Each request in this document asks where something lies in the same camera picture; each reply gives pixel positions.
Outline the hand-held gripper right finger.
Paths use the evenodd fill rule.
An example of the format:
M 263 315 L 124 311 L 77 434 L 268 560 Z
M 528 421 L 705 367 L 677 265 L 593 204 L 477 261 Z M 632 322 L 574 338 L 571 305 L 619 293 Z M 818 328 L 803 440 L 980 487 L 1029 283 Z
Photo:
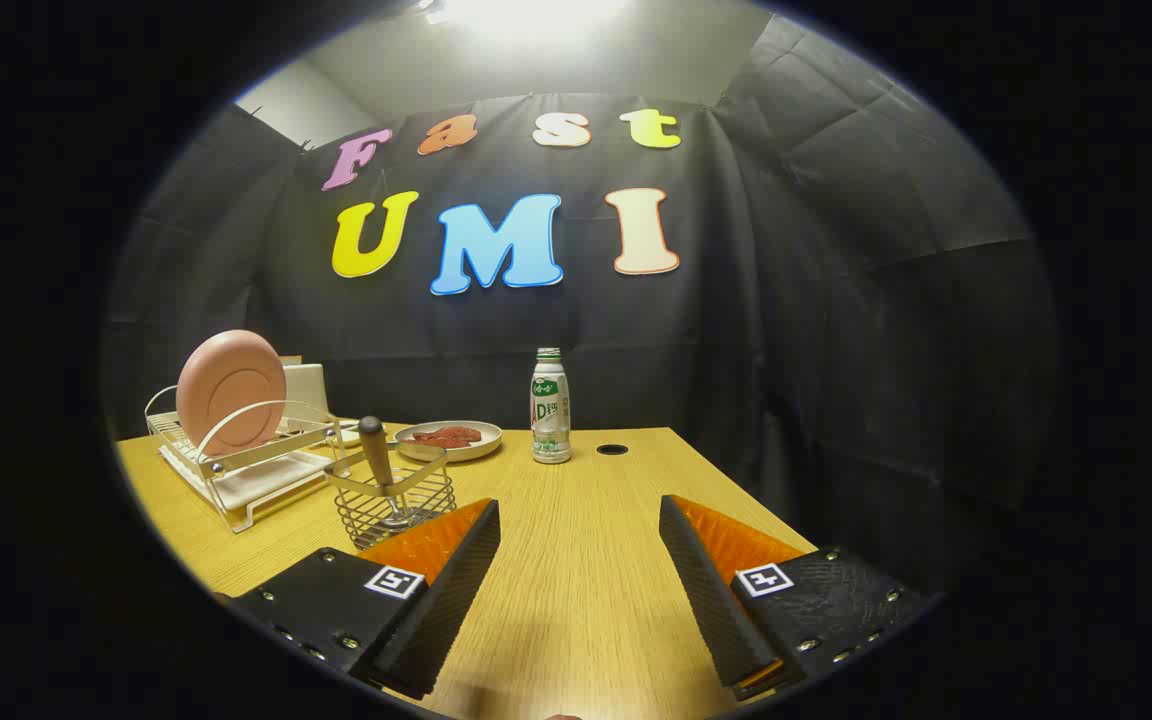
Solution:
M 737 700 L 823 682 L 937 605 L 858 553 L 799 550 L 685 497 L 662 498 L 659 535 Z

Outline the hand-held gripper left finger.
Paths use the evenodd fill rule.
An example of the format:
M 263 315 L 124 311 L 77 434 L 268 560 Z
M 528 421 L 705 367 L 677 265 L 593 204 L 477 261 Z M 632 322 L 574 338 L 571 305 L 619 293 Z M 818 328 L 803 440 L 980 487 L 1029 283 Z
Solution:
M 316 550 L 234 597 L 233 611 L 314 662 L 420 700 L 499 543 L 500 505 L 483 498 L 365 551 Z

